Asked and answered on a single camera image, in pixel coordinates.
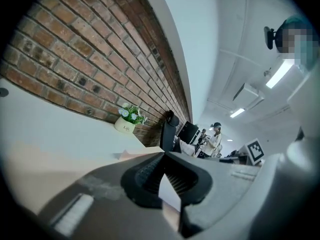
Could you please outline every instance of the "white flower pot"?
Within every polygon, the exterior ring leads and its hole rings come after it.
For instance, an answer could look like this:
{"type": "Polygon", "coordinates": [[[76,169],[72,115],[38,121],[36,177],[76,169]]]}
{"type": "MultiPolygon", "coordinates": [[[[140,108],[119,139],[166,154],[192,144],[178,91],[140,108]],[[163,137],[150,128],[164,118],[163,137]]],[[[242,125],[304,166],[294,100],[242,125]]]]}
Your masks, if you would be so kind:
{"type": "Polygon", "coordinates": [[[114,127],[119,132],[122,132],[122,133],[125,133],[125,134],[131,134],[134,131],[136,125],[131,123],[131,122],[128,122],[128,121],[124,120],[122,118],[122,116],[120,116],[118,118],[118,120],[115,122],[114,127]]]}

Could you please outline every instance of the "ceiling vent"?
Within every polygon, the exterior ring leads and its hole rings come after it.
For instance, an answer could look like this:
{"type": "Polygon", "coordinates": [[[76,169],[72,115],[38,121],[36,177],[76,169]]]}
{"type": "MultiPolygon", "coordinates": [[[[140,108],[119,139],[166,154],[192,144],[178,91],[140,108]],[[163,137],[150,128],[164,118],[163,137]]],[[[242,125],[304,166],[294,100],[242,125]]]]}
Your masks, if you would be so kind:
{"type": "Polygon", "coordinates": [[[233,103],[237,108],[250,110],[265,99],[265,95],[253,88],[250,84],[244,83],[233,97],[233,103]]]}

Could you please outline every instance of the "white desk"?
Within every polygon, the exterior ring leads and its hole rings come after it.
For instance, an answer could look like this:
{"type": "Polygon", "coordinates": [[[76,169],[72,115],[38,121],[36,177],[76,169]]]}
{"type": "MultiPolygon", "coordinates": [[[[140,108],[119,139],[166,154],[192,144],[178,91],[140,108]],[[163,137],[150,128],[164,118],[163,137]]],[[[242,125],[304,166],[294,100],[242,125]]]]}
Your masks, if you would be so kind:
{"type": "Polygon", "coordinates": [[[38,213],[55,194],[89,171],[144,145],[113,124],[68,111],[5,79],[0,98],[0,155],[17,201],[38,213]]]}

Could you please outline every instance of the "white flower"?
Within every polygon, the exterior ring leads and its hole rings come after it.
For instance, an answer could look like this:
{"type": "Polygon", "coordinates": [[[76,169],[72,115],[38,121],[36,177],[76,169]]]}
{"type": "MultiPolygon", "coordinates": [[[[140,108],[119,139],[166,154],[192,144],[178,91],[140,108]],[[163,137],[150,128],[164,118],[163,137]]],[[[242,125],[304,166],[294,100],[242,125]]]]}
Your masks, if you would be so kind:
{"type": "Polygon", "coordinates": [[[123,116],[124,118],[126,118],[128,115],[129,115],[129,112],[124,109],[123,112],[122,112],[122,116],[123,116]]]}

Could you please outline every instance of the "fluorescent light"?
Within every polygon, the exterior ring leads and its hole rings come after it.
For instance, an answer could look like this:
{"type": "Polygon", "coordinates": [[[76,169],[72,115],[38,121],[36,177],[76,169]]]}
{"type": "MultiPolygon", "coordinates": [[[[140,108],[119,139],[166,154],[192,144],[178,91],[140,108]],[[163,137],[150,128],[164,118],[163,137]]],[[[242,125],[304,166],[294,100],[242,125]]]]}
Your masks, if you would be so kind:
{"type": "Polygon", "coordinates": [[[273,77],[271,77],[271,79],[266,83],[266,86],[268,86],[270,89],[274,87],[293,65],[294,62],[292,59],[285,59],[277,72],[275,72],[273,77]]]}
{"type": "Polygon", "coordinates": [[[232,115],[230,115],[230,117],[235,118],[236,116],[240,115],[243,111],[245,111],[245,110],[243,108],[240,108],[238,111],[236,111],[232,115]]]}

